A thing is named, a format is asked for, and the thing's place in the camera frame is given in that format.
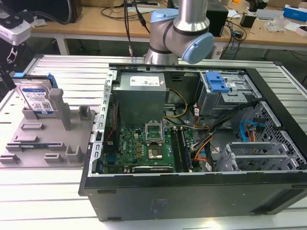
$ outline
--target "cardboard box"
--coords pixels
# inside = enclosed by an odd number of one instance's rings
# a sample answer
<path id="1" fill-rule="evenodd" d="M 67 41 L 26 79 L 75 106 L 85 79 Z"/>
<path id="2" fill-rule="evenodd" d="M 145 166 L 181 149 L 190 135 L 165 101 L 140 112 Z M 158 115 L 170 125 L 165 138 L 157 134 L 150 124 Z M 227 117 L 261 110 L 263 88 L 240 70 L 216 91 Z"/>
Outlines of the cardboard box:
<path id="1" fill-rule="evenodd" d="M 301 0 L 269 0 L 268 6 L 284 7 L 285 5 L 298 6 Z"/>
<path id="2" fill-rule="evenodd" d="M 298 6 L 307 9 L 307 2 L 301 2 Z"/>
<path id="3" fill-rule="evenodd" d="M 291 8 L 289 5 L 286 5 L 283 11 L 284 11 L 283 16 L 286 18 L 292 18 L 302 22 L 307 21 L 307 9 Z"/>
<path id="4" fill-rule="evenodd" d="M 123 0 L 81 0 L 82 6 L 116 7 L 123 4 Z"/>
<path id="5" fill-rule="evenodd" d="M 295 32 L 303 37 L 307 37 L 307 26 L 300 26 L 295 30 Z"/>

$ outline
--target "wooden desk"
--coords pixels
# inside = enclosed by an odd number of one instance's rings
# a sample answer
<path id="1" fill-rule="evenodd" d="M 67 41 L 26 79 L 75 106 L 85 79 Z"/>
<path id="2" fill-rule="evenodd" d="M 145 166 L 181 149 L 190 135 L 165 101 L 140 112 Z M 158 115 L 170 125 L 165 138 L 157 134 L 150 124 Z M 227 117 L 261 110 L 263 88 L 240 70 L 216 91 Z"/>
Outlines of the wooden desk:
<path id="1" fill-rule="evenodd" d="M 248 3 L 241 1 L 240 4 L 234 4 L 231 1 L 228 8 L 244 12 Z M 113 13 L 111 16 L 120 17 L 123 13 Z M 150 21 L 151 14 L 145 14 L 144 17 Z M 232 19 L 236 24 L 240 24 L 241 19 Z M 269 33 L 264 27 L 265 21 L 256 20 L 253 27 L 245 28 L 248 36 L 241 44 L 241 47 L 262 48 L 262 49 L 284 49 L 284 50 L 307 50 L 307 38 L 302 37 L 295 32 L 286 31 L 285 33 Z M 149 34 L 143 28 L 139 21 L 130 22 L 130 35 L 132 41 L 149 42 Z M 92 40 L 116 40 L 127 41 L 125 25 L 122 21 L 116 21 L 102 16 L 98 7 L 84 7 L 81 17 L 77 23 L 60 25 L 55 22 L 48 22 L 47 26 L 33 29 L 32 36 L 53 37 L 57 39 L 60 52 L 63 55 L 69 54 L 65 39 L 92 39 Z M 230 31 L 225 28 L 221 37 L 215 38 L 214 59 L 219 59 L 221 51 L 230 39 Z"/>

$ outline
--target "yellow wire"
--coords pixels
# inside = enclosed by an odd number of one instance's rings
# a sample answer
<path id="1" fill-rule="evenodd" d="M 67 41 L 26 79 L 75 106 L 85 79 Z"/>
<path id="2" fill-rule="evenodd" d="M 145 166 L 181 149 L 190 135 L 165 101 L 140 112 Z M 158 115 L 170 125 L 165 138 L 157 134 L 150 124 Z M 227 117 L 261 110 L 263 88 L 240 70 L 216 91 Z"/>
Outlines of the yellow wire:
<path id="1" fill-rule="evenodd" d="M 180 93 L 178 93 L 176 90 L 174 90 L 174 89 L 169 89 L 169 90 L 176 93 L 184 101 L 185 109 L 184 109 L 183 113 L 181 113 L 181 114 L 174 115 L 174 116 L 163 116 L 163 118 L 179 118 L 179 117 L 182 117 L 184 114 L 186 114 L 186 112 L 188 110 L 188 104 L 187 104 L 186 100 L 183 98 L 183 96 Z"/>
<path id="2" fill-rule="evenodd" d="M 202 147 L 197 151 L 195 157 L 194 157 L 194 160 L 196 160 L 198 158 L 198 155 L 200 154 L 201 150 L 211 141 L 212 138 L 210 138 L 209 140 L 207 140 L 203 145 Z"/>

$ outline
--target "white sticker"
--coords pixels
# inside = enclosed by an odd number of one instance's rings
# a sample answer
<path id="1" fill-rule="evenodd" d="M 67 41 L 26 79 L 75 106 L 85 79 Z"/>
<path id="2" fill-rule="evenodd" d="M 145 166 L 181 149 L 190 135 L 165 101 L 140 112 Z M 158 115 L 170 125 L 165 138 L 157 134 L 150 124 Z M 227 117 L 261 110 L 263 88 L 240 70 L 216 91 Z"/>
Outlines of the white sticker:
<path id="1" fill-rule="evenodd" d="M 206 162 L 206 169 L 208 169 L 208 171 L 212 172 L 212 167 L 208 162 Z"/>
<path id="2" fill-rule="evenodd" d="M 0 13 L 0 18 L 7 18 L 9 15 L 6 12 Z"/>
<path id="3" fill-rule="evenodd" d="M 234 83 L 227 83 L 226 85 L 228 86 L 228 88 L 236 87 L 236 84 Z"/>
<path id="4" fill-rule="evenodd" d="M 130 86 L 160 86 L 159 77 L 132 76 Z"/>
<path id="5" fill-rule="evenodd" d="M 200 116 L 200 109 L 199 108 L 195 108 L 194 109 L 194 113 L 195 113 L 195 116 Z"/>
<path id="6" fill-rule="evenodd" d="M 21 145 L 20 147 L 21 148 L 34 148 L 33 145 Z"/>
<path id="7" fill-rule="evenodd" d="M 33 111 L 42 113 L 42 114 L 49 114 L 53 112 L 53 108 L 51 103 L 48 99 L 45 98 L 46 92 L 44 89 L 22 89 L 23 94 L 33 109 Z"/>

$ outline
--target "workbench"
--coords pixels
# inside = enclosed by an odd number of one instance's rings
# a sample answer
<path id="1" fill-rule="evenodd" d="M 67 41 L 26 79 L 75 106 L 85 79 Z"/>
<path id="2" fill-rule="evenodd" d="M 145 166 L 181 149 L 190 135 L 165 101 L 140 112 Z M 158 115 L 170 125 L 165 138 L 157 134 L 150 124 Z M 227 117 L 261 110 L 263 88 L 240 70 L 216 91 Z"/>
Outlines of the workbench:
<path id="1" fill-rule="evenodd" d="M 234 4 L 232 1 L 229 1 L 227 9 L 234 9 L 239 13 L 243 13 L 247 6 L 249 4 L 244 0 L 239 4 Z M 267 7 L 266 9 L 282 10 L 282 8 L 276 7 Z M 113 13 L 112 16 L 123 16 L 123 12 Z M 145 20 L 150 21 L 151 14 L 144 14 L 144 17 Z M 240 24 L 241 19 L 232 19 L 232 21 Z M 291 21 L 302 24 L 302 22 L 295 20 Z M 33 28 L 31 36 L 55 38 L 62 55 L 69 55 L 66 39 L 128 40 L 124 22 L 102 16 L 99 7 L 83 7 L 82 15 L 77 23 L 70 23 L 68 25 L 61 25 L 49 21 L 47 23 L 47 26 Z M 265 29 L 265 23 L 266 21 L 256 19 L 252 28 L 245 28 L 248 35 L 246 40 L 242 42 L 241 47 L 307 51 L 307 38 L 288 30 L 285 33 L 269 33 Z M 149 42 L 149 34 L 139 21 L 130 22 L 130 35 L 131 40 L 134 42 Z M 226 47 L 229 39 L 230 31 L 228 28 L 225 28 L 222 36 L 215 38 L 215 49 L 212 59 L 220 59 L 222 50 Z"/>
<path id="2" fill-rule="evenodd" d="M 71 109 L 90 105 L 100 111 L 106 73 L 110 63 L 143 63 L 143 58 L 50 56 L 37 57 L 24 71 L 27 74 L 52 73 L 63 100 Z M 256 68 L 287 110 L 307 133 L 307 91 L 283 66 L 273 62 L 204 60 L 204 67 Z M 12 137 L 23 114 L 23 100 L 10 91 L 0 103 L 0 152 Z M 97 219 L 87 197 L 78 195 L 82 168 L 24 169 L 0 171 L 0 229 L 306 229 L 307 198 L 278 215 L 219 217 L 147 221 L 104 222 Z"/>

